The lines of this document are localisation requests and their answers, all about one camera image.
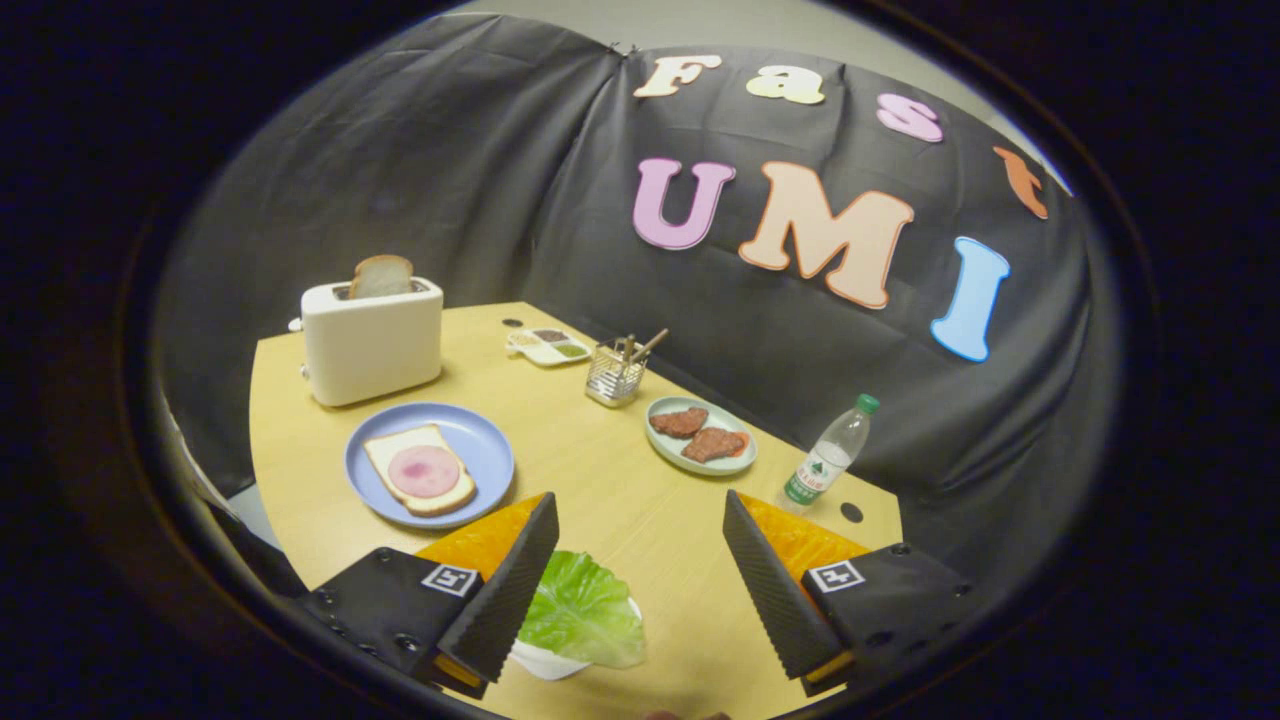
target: plastic bottle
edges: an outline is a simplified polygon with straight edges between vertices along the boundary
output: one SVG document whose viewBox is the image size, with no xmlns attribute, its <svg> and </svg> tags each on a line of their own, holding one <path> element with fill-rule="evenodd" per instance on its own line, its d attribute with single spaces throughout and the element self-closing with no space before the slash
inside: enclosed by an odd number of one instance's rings
<svg viewBox="0 0 1280 720">
<path fill-rule="evenodd" d="M 782 486 L 776 505 L 797 515 L 806 512 L 818 496 L 827 492 L 836 478 L 854 464 L 854 459 L 867 445 L 872 415 L 877 410 L 878 400 L 865 393 L 859 395 L 852 410 L 827 425 L 813 450 Z"/>
</svg>

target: metal wire basket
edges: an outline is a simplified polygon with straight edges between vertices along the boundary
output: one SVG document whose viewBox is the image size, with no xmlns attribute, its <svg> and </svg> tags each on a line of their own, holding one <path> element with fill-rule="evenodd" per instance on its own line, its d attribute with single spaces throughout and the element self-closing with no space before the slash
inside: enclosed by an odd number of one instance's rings
<svg viewBox="0 0 1280 720">
<path fill-rule="evenodd" d="M 608 407 L 621 407 L 636 397 L 649 356 L 627 361 L 627 340 L 616 337 L 600 342 L 586 370 L 586 396 Z"/>
</svg>

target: toaster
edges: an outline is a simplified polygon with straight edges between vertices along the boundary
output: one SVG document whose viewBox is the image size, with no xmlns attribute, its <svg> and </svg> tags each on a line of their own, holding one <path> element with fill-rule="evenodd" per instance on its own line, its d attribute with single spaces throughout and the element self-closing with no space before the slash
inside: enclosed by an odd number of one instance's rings
<svg viewBox="0 0 1280 720">
<path fill-rule="evenodd" d="M 302 293 L 302 375 L 321 405 L 358 402 L 440 374 L 444 292 L 425 278 L 411 282 L 412 292 L 385 297 L 351 300 L 349 281 Z"/>
</svg>

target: meat patty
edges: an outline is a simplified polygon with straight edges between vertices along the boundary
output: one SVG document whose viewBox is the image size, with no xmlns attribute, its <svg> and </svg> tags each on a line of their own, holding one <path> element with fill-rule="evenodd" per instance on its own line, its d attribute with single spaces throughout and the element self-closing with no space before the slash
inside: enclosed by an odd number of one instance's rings
<svg viewBox="0 0 1280 720">
<path fill-rule="evenodd" d="M 654 415 L 649 418 L 649 424 L 653 429 L 658 430 L 664 436 L 671 436 L 673 438 L 687 439 L 694 437 L 694 433 L 703 427 L 707 421 L 707 409 L 705 407 L 690 407 L 684 413 L 666 413 L 662 415 Z"/>
<path fill-rule="evenodd" d="M 694 462 L 708 462 L 717 457 L 733 455 L 746 441 L 737 433 L 731 433 L 721 428 L 703 428 L 694 436 L 692 442 L 685 446 L 680 454 Z"/>
</svg>

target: lettuce leaf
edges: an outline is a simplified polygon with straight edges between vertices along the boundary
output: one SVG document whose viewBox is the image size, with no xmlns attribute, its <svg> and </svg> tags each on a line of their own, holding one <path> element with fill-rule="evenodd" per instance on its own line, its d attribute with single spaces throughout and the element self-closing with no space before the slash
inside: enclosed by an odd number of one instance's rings
<svg viewBox="0 0 1280 720">
<path fill-rule="evenodd" d="M 605 667 L 645 660 L 644 624 L 631 591 L 585 552 L 557 550 L 529 605 L 520 641 L 561 657 Z"/>
</svg>

